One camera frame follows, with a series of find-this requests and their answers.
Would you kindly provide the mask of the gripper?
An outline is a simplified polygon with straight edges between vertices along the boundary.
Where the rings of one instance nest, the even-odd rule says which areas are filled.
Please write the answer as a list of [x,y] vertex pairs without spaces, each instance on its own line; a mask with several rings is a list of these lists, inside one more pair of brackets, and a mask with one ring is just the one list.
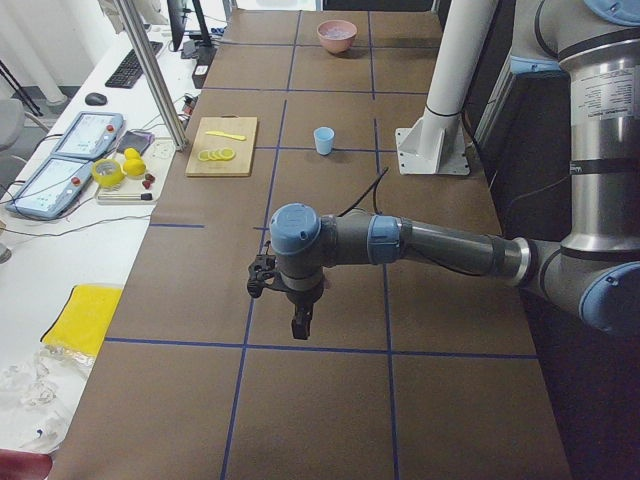
[[284,276],[283,281],[289,289],[287,298],[296,307],[291,321],[292,335],[294,338],[307,340],[310,335],[313,306],[324,293],[324,274],[314,273],[305,278]]

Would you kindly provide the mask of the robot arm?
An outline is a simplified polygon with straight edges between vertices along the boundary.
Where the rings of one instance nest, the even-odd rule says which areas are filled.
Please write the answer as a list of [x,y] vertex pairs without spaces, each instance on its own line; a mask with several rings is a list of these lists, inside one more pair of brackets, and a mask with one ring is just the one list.
[[563,240],[507,240],[354,206],[321,216],[292,203],[272,216],[270,247],[249,269],[249,294],[286,294],[293,336],[305,339],[326,268],[408,259],[499,277],[609,335],[637,335],[638,3],[518,2],[511,69],[570,78],[572,227]]

